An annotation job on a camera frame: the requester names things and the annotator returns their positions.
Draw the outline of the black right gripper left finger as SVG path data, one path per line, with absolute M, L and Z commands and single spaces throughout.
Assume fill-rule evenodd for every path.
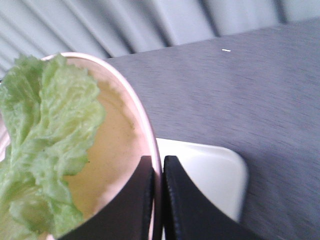
M 144 155 L 120 192 L 96 215 L 61 239 L 152 239 L 154 178 L 152 159 Z

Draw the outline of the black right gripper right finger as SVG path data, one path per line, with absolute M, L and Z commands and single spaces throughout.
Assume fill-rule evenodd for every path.
M 211 203 L 173 155 L 164 158 L 163 203 L 167 240 L 261 239 Z

